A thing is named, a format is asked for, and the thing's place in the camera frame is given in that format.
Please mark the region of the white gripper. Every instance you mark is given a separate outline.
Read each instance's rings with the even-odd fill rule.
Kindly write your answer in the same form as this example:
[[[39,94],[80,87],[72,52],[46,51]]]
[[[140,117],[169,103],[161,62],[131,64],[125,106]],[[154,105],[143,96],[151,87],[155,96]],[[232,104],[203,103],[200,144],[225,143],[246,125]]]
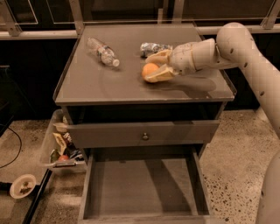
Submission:
[[[162,65],[155,72],[143,79],[149,83],[168,81],[180,74],[195,72],[212,67],[218,59],[216,44],[213,38],[200,42],[189,42],[176,46],[173,50],[163,50],[150,55],[145,62]]]

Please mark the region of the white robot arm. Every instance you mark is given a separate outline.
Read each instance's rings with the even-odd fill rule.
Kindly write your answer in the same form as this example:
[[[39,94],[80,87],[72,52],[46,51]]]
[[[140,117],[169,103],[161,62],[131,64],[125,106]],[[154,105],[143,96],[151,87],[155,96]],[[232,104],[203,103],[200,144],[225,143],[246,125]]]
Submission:
[[[242,24],[222,26],[215,39],[151,55],[148,82],[180,80],[202,69],[241,70],[260,103],[256,111],[225,112],[202,158],[210,206],[224,224],[280,224],[280,73]]]

